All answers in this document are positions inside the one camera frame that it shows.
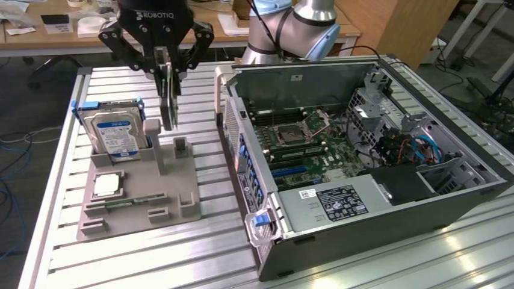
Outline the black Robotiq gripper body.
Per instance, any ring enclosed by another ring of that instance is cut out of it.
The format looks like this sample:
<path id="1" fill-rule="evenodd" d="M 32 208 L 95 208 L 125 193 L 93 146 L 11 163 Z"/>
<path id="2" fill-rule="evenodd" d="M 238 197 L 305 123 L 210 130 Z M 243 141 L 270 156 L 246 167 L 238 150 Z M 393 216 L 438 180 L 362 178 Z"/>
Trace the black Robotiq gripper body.
<path id="1" fill-rule="evenodd" d="M 194 24 L 187 1 L 119 1 L 118 23 L 142 45 L 179 45 Z"/>

